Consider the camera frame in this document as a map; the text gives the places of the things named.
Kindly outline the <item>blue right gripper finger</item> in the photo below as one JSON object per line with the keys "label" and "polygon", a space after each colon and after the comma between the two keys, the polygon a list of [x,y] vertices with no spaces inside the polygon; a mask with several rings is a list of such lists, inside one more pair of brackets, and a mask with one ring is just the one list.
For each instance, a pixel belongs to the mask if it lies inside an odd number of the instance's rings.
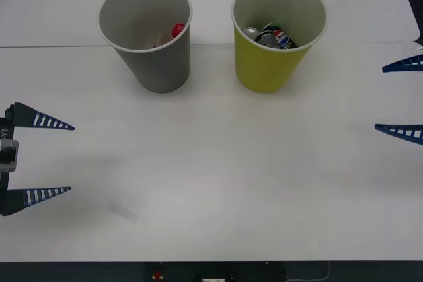
{"label": "blue right gripper finger", "polygon": [[423,55],[415,55],[382,67],[382,72],[414,72],[423,71]]}
{"label": "blue right gripper finger", "polygon": [[375,124],[375,129],[392,137],[422,145],[422,125]]}

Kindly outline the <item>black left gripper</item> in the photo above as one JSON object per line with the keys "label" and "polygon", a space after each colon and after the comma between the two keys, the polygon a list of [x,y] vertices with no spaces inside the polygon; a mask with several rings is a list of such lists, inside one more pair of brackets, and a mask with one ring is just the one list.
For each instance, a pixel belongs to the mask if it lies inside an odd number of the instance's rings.
{"label": "black left gripper", "polygon": [[26,104],[15,102],[13,111],[7,109],[1,117],[1,216],[23,209],[68,192],[71,187],[27,188],[9,190],[10,173],[16,169],[14,126],[37,129],[75,130],[72,125],[39,112]]}

